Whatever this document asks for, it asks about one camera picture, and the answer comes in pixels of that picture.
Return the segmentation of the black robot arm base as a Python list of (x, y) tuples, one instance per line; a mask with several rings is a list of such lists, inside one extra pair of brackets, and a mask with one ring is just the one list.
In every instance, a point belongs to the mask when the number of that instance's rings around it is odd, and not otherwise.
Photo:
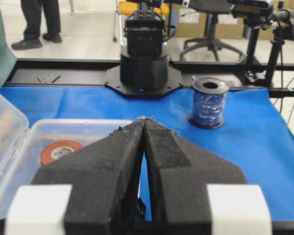
[(162, 96), (183, 86), (182, 73), (169, 65), (162, 0), (137, 0), (124, 21), (119, 66), (106, 72), (105, 86), (126, 96)]

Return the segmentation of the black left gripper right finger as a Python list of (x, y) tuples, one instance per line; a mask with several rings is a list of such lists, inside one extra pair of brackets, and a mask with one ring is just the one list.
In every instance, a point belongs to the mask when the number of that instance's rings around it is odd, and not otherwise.
[(270, 235), (269, 208), (242, 170), (151, 119), (144, 141), (152, 217), (169, 235)]

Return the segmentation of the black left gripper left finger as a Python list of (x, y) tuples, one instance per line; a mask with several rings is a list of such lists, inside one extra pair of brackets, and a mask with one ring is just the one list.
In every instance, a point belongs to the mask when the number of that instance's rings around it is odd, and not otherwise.
[(138, 194), (145, 121), (41, 167), (20, 187), (5, 221), (7, 235), (109, 235), (130, 217)]

